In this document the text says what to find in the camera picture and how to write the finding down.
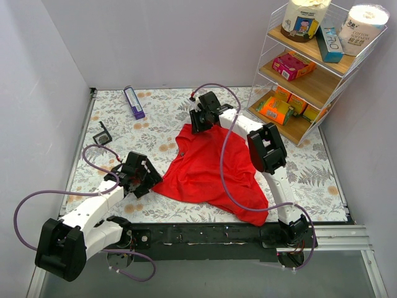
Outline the cartoon toilet paper pack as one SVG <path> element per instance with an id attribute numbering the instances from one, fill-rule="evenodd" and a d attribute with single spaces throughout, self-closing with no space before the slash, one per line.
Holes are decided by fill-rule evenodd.
<path id="1" fill-rule="evenodd" d="M 330 0 L 290 0 L 282 22 L 282 35 L 298 43 L 310 41 L 330 3 Z"/>

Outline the red tank top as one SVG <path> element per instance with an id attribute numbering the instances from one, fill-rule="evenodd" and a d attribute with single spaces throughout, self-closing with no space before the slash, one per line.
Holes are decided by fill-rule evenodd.
<path id="1" fill-rule="evenodd" d="M 239 220 L 261 226 L 268 216 L 264 212 L 246 211 L 227 196 L 220 176 L 220 156 L 227 129 L 214 126 L 193 134 L 192 125 L 185 124 L 176 143 L 179 152 L 171 162 L 163 181 L 154 192 L 181 202 L 203 203 L 234 214 Z M 256 169 L 251 163 L 246 141 L 232 133 L 224 155 L 226 185 L 240 203 L 255 209 L 265 209 L 269 202 L 255 179 Z"/>

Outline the blue toothpaste box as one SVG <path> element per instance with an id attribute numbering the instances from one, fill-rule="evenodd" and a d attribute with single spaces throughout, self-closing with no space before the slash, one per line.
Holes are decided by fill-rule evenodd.
<path id="1" fill-rule="evenodd" d="M 316 41 L 322 61 L 325 63 L 339 63 L 344 52 L 331 19 L 324 18 L 316 32 Z"/>

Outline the pink tissue box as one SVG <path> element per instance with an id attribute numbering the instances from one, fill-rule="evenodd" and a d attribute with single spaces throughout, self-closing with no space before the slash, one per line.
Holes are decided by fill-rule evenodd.
<path id="1" fill-rule="evenodd" d="M 285 80 L 293 81 L 314 71 L 316 63 L 297 52 L 290 51 L 274 58 L 272 69 L 278 72 Z"/>

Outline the purple rectangular box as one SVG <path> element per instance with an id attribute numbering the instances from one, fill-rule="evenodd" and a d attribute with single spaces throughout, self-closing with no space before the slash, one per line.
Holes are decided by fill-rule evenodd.
<path id="1" fill-rule="evenodd" d="M 131 86 L 126 87 L 123 93 L 127 99 L 127 102 L 132 110 L 133 116 L 136 120 L 145 118 L 145 112 L 138 100 L 138 97 Z"/>

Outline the orange box on shelf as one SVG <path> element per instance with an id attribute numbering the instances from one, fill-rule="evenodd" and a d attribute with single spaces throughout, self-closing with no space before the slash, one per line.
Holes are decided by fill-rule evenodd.
<path id="1" fill-rule="evenodd" d="M 281 86 L 277 86 L 276 87 L 275 97 L 277 99 L 280 99 L 280 100 L 282 100 L 284 102 L 288 102 L 288 100 L 290 99 L 291 95 L 292 95 L 291 92 L 288 91 L 287 89 L 285 89 L 285 88 L 283 88 Z"/>

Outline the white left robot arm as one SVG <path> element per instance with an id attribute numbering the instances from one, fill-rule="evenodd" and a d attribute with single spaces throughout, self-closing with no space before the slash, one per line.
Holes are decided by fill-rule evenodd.
<path id="1" fill-rule="evenodd" d="M 86 261 L 102 250 L 125 256 L 136 248 L 148 248 L 151 232 L 106 213 L 129 194 L 137 198 L 148 194 L 162 180 L 147 156 L 131 151 L 125 162 L 104 176 L 91 197 L 58 220 L 48 219 L 43 224 L 35 265 L 74 281 Z"/>

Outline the black brooch box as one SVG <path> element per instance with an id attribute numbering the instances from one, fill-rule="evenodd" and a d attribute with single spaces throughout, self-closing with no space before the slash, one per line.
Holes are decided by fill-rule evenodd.
<path id="1" fill-rule="evenodd" d="M 95 144 L 105 146 L 112 141 L 112 136 L 102 121 L 99 122 L 102 131 L 93 136 Z"/>

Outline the orange green snack box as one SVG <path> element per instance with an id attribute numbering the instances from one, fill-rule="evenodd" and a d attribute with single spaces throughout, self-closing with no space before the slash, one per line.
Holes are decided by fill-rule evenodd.
<path id="1" fill-rule="evenodd" d="M 295 108 L 289 103 L 271 96 L 261 102 L 256 108 L 256 111 L 280 125 L 286 125 L 293 115 Z"/>

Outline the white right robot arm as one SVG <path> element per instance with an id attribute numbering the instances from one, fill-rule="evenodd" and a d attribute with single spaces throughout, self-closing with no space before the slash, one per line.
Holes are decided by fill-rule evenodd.
<path id="1" fill-rule="evenodd" d="M 277 210 L 281 241 L 290 247 L 301 244 L 309 230 L 308 214 L 297 205 L 287 178 L 287 151 L 275 124 L 262 124 L 240 113 L 241 104 L 235 109 L 229 104 L 220 104 L 215 93 L 210 91 L 194 98 L 190 95 L 194 108 L 190 110 L 192 132 L 200 133 L 215 125 L 227 129 L 220 156 L 220 176 L 227 196 L 238 207 L 251 212 Z M 254 168 L 267 181 L 275 205 L 265 209 L 255 209 L 238 202 L 230 193 L 225 181 L 224 155 L 232 133 L 242 137 L 249 150 Z"/>

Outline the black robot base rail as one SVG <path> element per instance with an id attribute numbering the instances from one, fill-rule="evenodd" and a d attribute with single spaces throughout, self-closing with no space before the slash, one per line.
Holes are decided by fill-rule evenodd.
<path id="1" fill-rule="evenodd" d="M 155 261 L 258 260 L 278 262 L 277 252 L 301 253 L 316 245 L 309 230 L 288 243 L 277 223 L 133 223 L 132 248 Z"/>

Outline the aluminium frame rail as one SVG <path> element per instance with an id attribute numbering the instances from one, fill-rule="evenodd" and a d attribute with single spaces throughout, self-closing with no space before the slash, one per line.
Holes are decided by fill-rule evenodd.
<path id="1" fill-rule="evenodd" d="M 73 282 L 36 269 L 29 297 L 386 297 L 375 253 L 362 225 L 319 225 L 318 247 L 305 250 L 308 264 L 293 273 L 263 263 L 239 245 L 240 260 L 191 256 L 134 262 L 129 272 L 148 277 L 137 282 L 110 269 L 101 253 L 87 262 Z"/>

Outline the white toilet paper roll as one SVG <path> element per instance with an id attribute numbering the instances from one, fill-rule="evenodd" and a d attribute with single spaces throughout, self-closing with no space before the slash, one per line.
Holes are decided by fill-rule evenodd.
<path id="1" fill-rule="evenodd" d="M 352 6 L 339 30 L 339 40 L 345 55 L 357 56 L 381 33 L 390 13 L 381 5 Z"/>

